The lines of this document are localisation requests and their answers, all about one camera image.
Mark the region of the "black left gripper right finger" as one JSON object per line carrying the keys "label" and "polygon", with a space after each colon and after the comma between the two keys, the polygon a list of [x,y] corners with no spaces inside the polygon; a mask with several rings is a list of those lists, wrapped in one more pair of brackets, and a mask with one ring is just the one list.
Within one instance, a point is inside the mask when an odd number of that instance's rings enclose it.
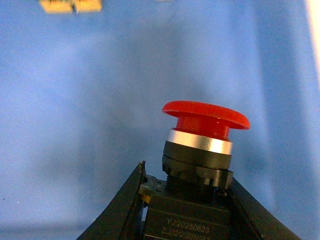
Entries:
{"label": "black left gripper right finger", "polygon": [[227,191],[232,240],[299,240],[264,208],[236,179]]}

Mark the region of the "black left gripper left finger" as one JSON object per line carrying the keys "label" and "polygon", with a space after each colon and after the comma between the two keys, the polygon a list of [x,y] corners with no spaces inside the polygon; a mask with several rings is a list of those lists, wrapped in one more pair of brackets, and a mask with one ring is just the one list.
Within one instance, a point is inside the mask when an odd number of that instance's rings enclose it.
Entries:
{"label": "black left gripper left finger", "polygon": [[145,177],[145,162],[142,161],[104,211],[78,239],[141,240],[144,201],[139,194],[139,188]]}

